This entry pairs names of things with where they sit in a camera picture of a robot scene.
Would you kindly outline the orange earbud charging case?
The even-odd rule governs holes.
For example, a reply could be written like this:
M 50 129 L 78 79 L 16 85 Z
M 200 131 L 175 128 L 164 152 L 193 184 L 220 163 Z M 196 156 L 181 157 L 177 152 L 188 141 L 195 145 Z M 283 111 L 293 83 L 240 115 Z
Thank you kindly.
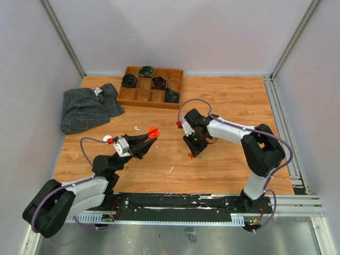
M 154 139 L 154 138 L 158 138 L 160 136 L 160 132 L 159 132 L 159 128 L 152 126 L 149 128 L 148 130 L 148 139 Z

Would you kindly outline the white earbud charging case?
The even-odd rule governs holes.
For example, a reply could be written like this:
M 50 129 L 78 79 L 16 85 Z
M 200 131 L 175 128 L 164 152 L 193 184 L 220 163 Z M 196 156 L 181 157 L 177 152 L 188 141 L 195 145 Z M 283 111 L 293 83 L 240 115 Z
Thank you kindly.
M 109 139 L 112 139 L 111 135 L 106 135 L 106 136 L 103 137 L 104 142 L 107 142 Z

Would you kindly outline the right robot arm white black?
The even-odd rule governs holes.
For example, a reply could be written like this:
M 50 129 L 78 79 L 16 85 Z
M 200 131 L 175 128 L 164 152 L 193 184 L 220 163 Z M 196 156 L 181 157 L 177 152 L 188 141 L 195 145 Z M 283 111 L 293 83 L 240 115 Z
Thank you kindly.
M 183 140 L 192 157 L 202 153 L 208 145 L 208 140 L 213 138 L 242 147 L 251 173 L 240 193 L 241 207 L 248 213 L 259 208 L 270 174 L 285 158 L 285 151 L 270 127 L 265 124 L 240 125 L 215 114 L 203 116 L 195 108 L 177 120 L 176 124 L 185 133 Z

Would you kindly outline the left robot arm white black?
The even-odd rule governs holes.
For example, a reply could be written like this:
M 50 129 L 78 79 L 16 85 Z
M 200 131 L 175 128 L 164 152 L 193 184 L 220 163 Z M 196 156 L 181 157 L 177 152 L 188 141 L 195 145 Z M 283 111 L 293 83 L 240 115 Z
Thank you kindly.
M 113 188 L 119 180 L 117 171 L 131 159 L 143 159 L 157 137 L 150 134 L 106 138 L 97 142 L 112 145 L 113 155 L 98 155 L 90 161 L 92 175 L 72 182 L 47 181 L 22 213 L 33 232 L 45 238 L 55 235 L 65 221 L 94 207 L 108 210 L 113 206 Z

